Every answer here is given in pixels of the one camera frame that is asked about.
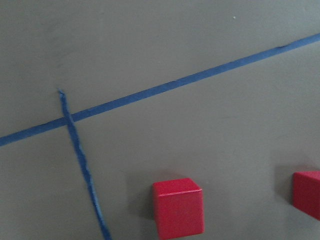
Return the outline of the red block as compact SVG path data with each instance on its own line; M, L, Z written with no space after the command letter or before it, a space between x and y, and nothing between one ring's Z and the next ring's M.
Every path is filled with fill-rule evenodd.
M303 213L320 220L320 171L293 174L292 203Z
M152 200L156 229L161 240L204 233L203 190L192 179L153 183Z

